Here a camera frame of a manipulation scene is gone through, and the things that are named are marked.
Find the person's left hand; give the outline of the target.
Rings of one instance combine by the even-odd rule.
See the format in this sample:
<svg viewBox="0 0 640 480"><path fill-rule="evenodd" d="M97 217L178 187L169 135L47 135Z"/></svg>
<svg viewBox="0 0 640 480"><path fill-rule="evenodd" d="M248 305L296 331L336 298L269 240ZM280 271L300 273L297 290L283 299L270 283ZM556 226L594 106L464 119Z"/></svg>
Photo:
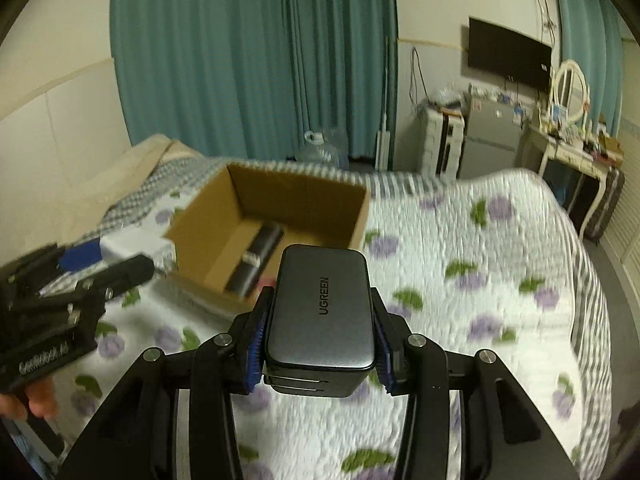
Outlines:
<svg viewBox="0 0 640 480"><path fill-rule="evenodd" d="M24 390L26 400L15 394L0 394L0 415L8 419L26 420L28 413L50 419L58 414L54 382L51 377L29 384Z"/></svg>

